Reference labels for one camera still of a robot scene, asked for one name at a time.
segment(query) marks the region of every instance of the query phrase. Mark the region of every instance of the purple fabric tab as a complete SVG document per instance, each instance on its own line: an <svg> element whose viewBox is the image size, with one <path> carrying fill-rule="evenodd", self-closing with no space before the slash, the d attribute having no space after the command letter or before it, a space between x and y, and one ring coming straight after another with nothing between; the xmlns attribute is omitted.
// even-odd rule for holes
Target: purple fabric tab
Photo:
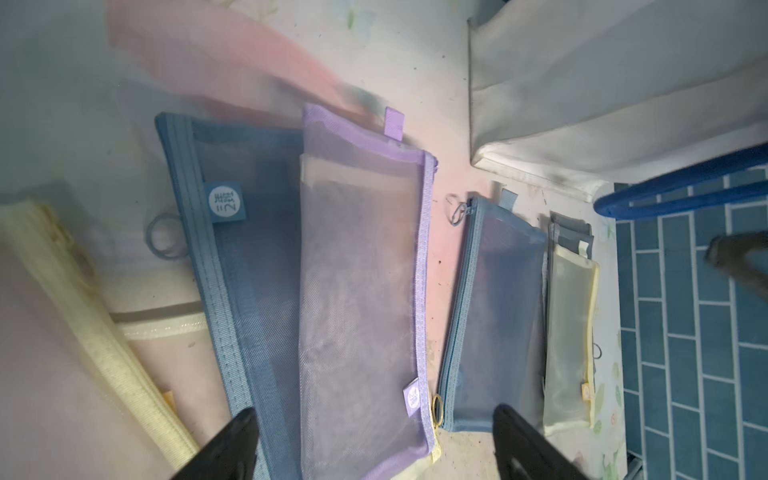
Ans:
<svg viewBox="0 0 768 480"><path fill-rule="evenodd" d="M384 135L397 141L402 141L402 126L406 116L392 107L387 107L384 113Z"/></svg>

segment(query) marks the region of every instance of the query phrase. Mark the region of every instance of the zipper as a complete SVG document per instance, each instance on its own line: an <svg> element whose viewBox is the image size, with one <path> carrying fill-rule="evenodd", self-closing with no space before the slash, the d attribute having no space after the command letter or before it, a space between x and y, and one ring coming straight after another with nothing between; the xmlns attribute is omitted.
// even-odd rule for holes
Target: zipper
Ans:
<svg viewBox="0 0 768 480"><path fill-rule="evenodd" d="M487 200L481 197L470 198L467 202L467 238L462 255L462 268L459 272L458 290L451 315L451 328L448 342L443 354L443 367L440 370L438 392L444 402L443 429L453 432L453 404L455 400L456 383L458 381L458 365L462 358L464 331L466 329L469 302L472 298L472 286L475 282L480 233L482 231L485 204Z"/></svg>

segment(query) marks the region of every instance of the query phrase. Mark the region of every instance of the white tile grout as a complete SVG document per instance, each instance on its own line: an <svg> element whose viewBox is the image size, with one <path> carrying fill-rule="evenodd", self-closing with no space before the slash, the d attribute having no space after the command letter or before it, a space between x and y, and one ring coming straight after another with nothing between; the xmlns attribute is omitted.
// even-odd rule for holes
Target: white tile grout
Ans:
<svg viewBox="0 0 768 480"><path fill-rule="evenodd" d="M723 189L730 188L730 175L723 177ZM725 232L726 235L733 234L733 215L732 205L725 205ZM739 325L737 322L736 311L736 284L733 277L728 279L728 296L730 300L730 341L733 350L733 392L736 402L736 434L737 446L739 452L739 480L746 480L746 468L744 465L744 427L742 425L743 416L741 412L741 367L739 363Z"/></svg>
<svg viewBox="0 0 768 480"><path fill-rule="evenodd" d="M685 480L698 480L698 478L689 477L688 475L685 475L684 473L675 472L675 475L677 475L680 478L684 478Z"/></svg>
<svg viewBox="0 0 768 480"><path fill-rule="evenodd" d="M655 369L659 369L659 370L666 370L666 369L667 369L667 367L666 367L666 366L664 366L664 365L661 365L661 364L659 364L659 363L651 363L651 362L641 362L641 363L642 363L644 366L652 366L652 367L654 367Z"/></svg>
<svg viewBox="0 0 768 480"><path fill-rule="evenodd" d="M684 403L672 402L672 406L676 406L679 409L690 410L691 412L696 412L696 413L699 412L699 409L697 409L696 407L688 406L688 405L685 405Z"/></svg>
<svg viewBox="0 0 768 480"><path fill-rule="evenodd" d="M768 350L768 345L760 345L759 343L739 342L739 346L745 349Z"/></svg>
<svg viewBox="0 0 768 480"><path fill-rule="evenodd" d="M651 433L655 433L656 435L661 435L661 436L663 436L663 437L667 437L668 439L670 439L670 434L668 434L668 433L666 433L666 432L662 432L661 430L652 429L651 427L648 427L648 426L647 426L647 427L645 427L645 429L646 429L647 431L651 432Z"/></svg>
<svg viewBox="0 0 768 480"><path fill-rule="evenodd" d="M685 340L695 340L695 335L685 335L684 333L668 333L668 336L674 338L674 339L685 339Z"/></svg>
<svg viewBox="0 0 768 480"><path fill-rule="evenodd" d="M722 376L715 376L715 375L708 375L706 373L701 374L702 378L705 378L707 380L714 380L715 382L722 382L722 383L735 383L736 380L734 379L727 379Z"/></svg>
<svg viewBox="0 0 768 480"><path fill-rule="evenodd" d="M693 187L688 187L688 193L693 191ZM704 379L701 376L703 373L703 360L701 353L701 318L699 313L699 265L696 258L696 216L691 213L688 217L688 228L690 230L690 275L693 280L694 291L694 335L696 337L696 387L699 397L699 433L701 440L701 478L702 480L709 480L709 465L707 463L707 420L704 418Z"/></svg>
<svg viewBox="0 0 768 480"><path fill-rule="evenodd" d="M630 245L632 247L632 290L634 293L634 328L638 335L634 336L635 348L637 349L637 359L640 359L640 299L637 296L637 254L635 253L634 242L634 221L630 222ZM637 391L640 393L640 444L643 451L641 458L645 455L645 400L643 395L643 366L637 362Z"/></svg>
<svg viewBox="0 0 768 480"><path fill-rule="evenodd" d="M717 305L717 306L730 306L730 302L720 302L718 300L697 300L699 305Z"/></svg>
<svg viewBox="0 0 768 480"><path fill-rule="evenodd" d="M752 422L742 422L742 423L747 428L755 429L755 430L760 430L761 432L768 433L768 427L764 427L762 425L757 425L756 423L752 423Z"/></svg>
<svg viewBox="0 0 768 480"><path fill-rule="evenodd" d="M741 462L739 462L738 458L733 457L731 455L728 455L727 453L718 452L717 450L707 449L707 453L711 453L712 455L716 455L718 457L724 458L726 460L730 460L732 462L736 462L736 463L739 463L739 464L741 463Z"/></svg>
<svg viewBox="0 0 768 480"><path fill-rule="evenodd" d="M661 195L658 196L657 201L661 202ZM664 365L670 364L670 345L669 337L669 323L667 320L667 265L665 261L664 250L664 219L657 218L657 230L659 234L659 275L661 281L661 325L664 329ZM674 422L672 421L672 378L670 377L670 370L664 369L664 379L667 384L667 430L670 433L670 475L674 477L674 473L677 470L675 468L675 454L674 454Z"/></svg>

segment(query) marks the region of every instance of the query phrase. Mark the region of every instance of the blue zipper trim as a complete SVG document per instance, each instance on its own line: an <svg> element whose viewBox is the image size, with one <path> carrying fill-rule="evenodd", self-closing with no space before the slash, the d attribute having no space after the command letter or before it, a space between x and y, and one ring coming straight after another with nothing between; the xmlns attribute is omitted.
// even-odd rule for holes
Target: blue zipper trim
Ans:
<svg viewBox="0 0 768 480"><path fill-rule="evenodd" d="M236 415L253 406L253 398L237 341L229 295L224 286L214 226L205 198L203 174L194 150L192 122L183 115L160 114L155 119L155 125L168 159L174 195L183 219L192 267L203 300L227 402L232 415ZM257 446L257 465L253 478L270 480L261 439Z"/></svg>
<svg viewBox="0 0 768 480"><path fill-rule="evenodd" d="M462 269L459 273L458 290L451 316L451 329L445 345L438 384L438 393L442 397L444 409L442 428L449 432L455 431L453 407L458 381L458 366L462 358L464 332L467 326L469 302L472 298L472 286L475 282L475 271L480 250L480 233L482 232L488 201L482 197L473 197L469 199L467 204L466 215L469 219L467 220L467 237L462 257Z"/></svg>

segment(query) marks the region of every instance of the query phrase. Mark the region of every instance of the purple zipper trim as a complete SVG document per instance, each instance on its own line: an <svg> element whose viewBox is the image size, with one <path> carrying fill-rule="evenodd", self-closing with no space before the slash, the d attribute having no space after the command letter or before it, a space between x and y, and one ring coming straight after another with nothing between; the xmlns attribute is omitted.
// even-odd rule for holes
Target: purple zipper trim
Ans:
<svg viewBox="0 0 768 480"><path fill-rule="evenodd" d="M329 131L334 132L356 147L364 148L394 161L424 164L424 150L406 145L385 135L367 131L319 105L305 104L304 124L316 121L324 124Z"/></svg>
<svg viewBox="0 0 768 480"><path fill-rule="evenodd" d="M427 248L429 246L429 214L432 209L432 183L435 181L437 161L424 152L424 184L422 209L419 214L419 233L416 240L416 272L414 279L413 311L416 341L416 372L419 374L419 394L422 401L421 416L424 435L431 452L435 448L435 433L429 416L429 385L427 383Z"/></svg>

